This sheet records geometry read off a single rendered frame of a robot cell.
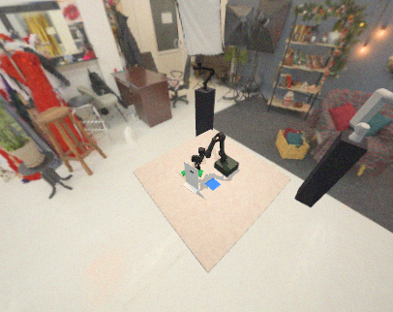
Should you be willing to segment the blue flat square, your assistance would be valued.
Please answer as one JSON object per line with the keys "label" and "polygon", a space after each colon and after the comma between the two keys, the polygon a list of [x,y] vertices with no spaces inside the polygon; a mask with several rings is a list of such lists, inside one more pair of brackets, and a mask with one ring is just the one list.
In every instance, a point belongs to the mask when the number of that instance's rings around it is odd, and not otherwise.
{"label": "blue flat square", "polygon": [[214,191],[217,187],[219,187],[221,184],[215,180],[214,178],[210,179],[205,183],[212,191]]}

